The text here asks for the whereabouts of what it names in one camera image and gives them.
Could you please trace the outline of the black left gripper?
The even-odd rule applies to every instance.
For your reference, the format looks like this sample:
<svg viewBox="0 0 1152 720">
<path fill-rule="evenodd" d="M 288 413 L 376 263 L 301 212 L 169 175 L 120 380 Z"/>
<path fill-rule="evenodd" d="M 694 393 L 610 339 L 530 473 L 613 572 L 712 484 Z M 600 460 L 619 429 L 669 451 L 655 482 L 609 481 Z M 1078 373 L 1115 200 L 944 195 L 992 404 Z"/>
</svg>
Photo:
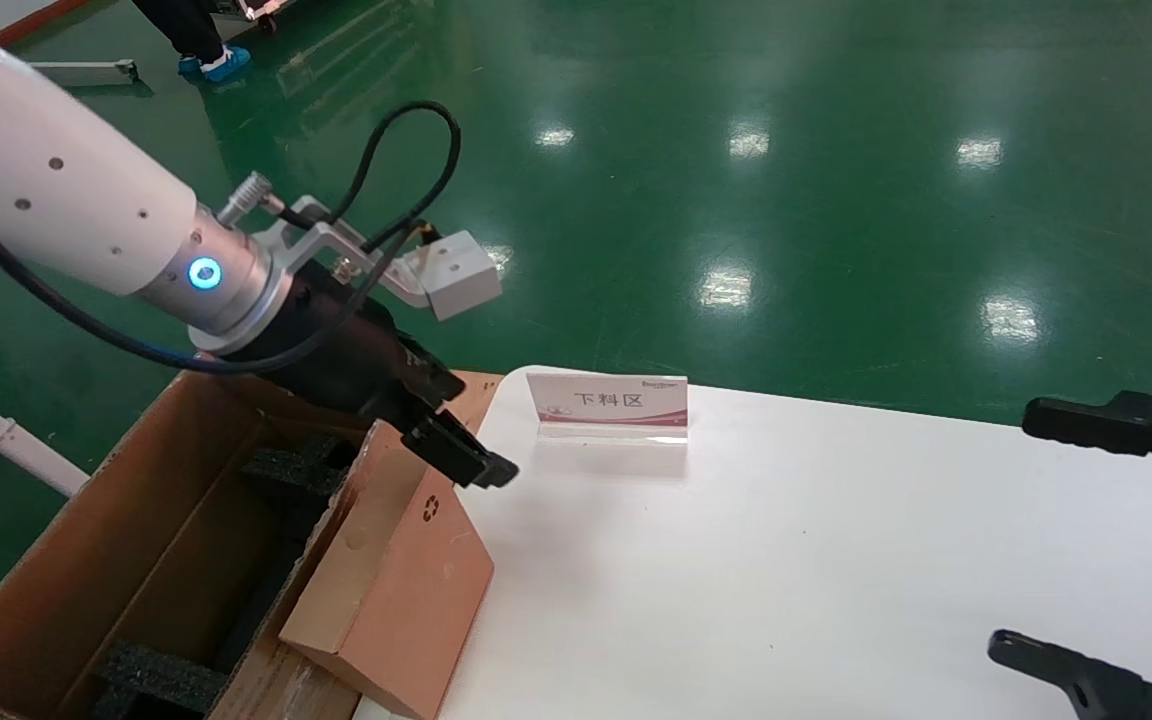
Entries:
<svg viewBox="0 0 1152 720">
<path fill-rule="evenodd" d="M 324 328 L 351 295 L 324 265 L 306 263 L 271 323 L 227 361 L 253 363 L 288 350 Z M 440 410 L 467 384 L 399 331 L 379 301 L 365 300 L 314 351 L 264 379 L 310 404 L 385 420 L 401 430 L 407 450 L 460 487 L 505 487 L 518 475 L 515 462 L 488 450 L 456 415 Z"/>
</svg>

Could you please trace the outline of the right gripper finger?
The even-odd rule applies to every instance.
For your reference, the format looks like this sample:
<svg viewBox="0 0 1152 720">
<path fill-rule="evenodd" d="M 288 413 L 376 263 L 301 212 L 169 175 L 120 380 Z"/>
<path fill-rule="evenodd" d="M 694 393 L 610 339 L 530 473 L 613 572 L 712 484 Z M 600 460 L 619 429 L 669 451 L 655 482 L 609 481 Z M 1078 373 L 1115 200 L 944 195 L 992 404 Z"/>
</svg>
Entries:
<svg viewBox="0 0 1152 720">
<path fill-rule="evenodd" d="M 1152 719 L 1152 682 L 1126 667 L 1011 630 L 991 635 L 988 657 L 1059 688 L 1079 719 Z"/>
<path fill-rule="evenodd" d="M 1025 406 L 1023 432 L 1108 454 L 1152 455 L 1152 395 L 1123 391 L 1102 406 L 1033 397 Z"/>
</svg>

